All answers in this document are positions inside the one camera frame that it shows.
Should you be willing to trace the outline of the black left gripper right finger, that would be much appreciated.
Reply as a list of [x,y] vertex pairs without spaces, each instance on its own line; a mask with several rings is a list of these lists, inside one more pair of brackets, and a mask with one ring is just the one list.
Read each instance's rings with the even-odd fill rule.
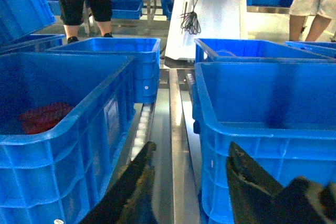
[[286,187],[231,142],[226,173],[235,223],[335,223],[335,183],[303,176]]

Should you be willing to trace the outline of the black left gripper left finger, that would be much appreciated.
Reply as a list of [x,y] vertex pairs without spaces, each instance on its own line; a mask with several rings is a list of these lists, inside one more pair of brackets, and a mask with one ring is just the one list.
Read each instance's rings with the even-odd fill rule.
[[147,142],[81,223],[157,223],[152,210],[156,144]]

